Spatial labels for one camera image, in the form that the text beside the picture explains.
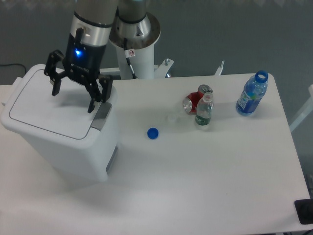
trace crushed soda can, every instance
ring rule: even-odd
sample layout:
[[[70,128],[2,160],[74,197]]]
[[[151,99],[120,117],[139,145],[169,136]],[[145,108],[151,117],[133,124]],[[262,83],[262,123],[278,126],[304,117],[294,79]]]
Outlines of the crushed soda can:
[[[195,114],[197,112],[197,104],[206,92],[213,92],[212,88],[206,84],[198,87],[197,92],[192,92],[182,101],[182,106],[186,113]]]

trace small water bottle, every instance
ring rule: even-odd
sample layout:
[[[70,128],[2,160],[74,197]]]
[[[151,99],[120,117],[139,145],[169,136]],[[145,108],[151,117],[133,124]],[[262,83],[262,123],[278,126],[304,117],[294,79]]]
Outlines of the small water bottle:
[[[213,111],[213,94],[206,92],[197,104],[196,123],[206,126],[210,123]]]
[[[243,116],[253,114],[256,107],[265,95],[268,87],[268,73],[260,70],[245,84],[244,90],[237,101],[237,112]]]

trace blue bottle label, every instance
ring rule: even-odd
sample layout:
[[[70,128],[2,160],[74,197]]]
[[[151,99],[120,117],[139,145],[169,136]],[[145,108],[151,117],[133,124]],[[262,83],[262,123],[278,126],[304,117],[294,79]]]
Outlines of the blue bottle label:
[[[253,113],[260,101],[261,99],[256,99],[255,93],[243,91],[237,101],[237,108],[246,114]]]

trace green bottle label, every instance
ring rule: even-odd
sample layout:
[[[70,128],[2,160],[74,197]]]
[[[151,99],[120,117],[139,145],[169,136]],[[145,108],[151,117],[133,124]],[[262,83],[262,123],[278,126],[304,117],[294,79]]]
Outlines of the green bottle label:
[[[196,123],[200,126],[205,126],[207,124],[209,124],[211,118],[203,118],[200,117],[199,115],[196,115]]]

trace bottle cap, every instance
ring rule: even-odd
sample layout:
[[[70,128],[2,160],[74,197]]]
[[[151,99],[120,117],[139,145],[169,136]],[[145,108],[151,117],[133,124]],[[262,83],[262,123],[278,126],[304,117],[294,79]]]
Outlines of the bottle cap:
[[[255,74],[255,80],[259,83],[265,83],[268,80],[268,73],[260,70]]]
[[[150,139],[155,140],[158,137],[158,130],[152,127],[147,131],[147,135]]]
[[[203,95],[203,101],[205,103],[209,103],[209,102],[212,102],[213,101],[213,94],[211,92],[206,92],[204,95]]]

